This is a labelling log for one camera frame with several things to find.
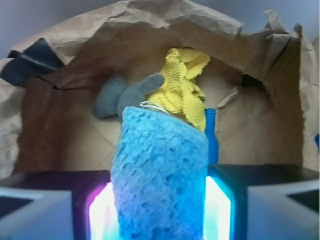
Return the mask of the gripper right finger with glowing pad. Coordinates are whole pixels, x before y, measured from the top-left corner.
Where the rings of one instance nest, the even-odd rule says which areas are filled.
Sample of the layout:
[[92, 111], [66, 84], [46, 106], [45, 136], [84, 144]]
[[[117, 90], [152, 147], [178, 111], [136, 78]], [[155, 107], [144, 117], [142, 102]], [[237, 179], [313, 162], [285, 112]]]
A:
[[291, 164], [212, 164], [206, 240], [317, 240], [320, 174]]

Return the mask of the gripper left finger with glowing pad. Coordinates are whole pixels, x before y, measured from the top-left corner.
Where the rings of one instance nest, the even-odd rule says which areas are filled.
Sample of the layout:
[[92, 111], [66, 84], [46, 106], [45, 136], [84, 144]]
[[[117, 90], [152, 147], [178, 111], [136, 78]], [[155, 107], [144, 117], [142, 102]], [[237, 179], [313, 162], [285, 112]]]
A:
[[18, 173], [0, 181], [3, 240], [117, 240], [108, 170]]

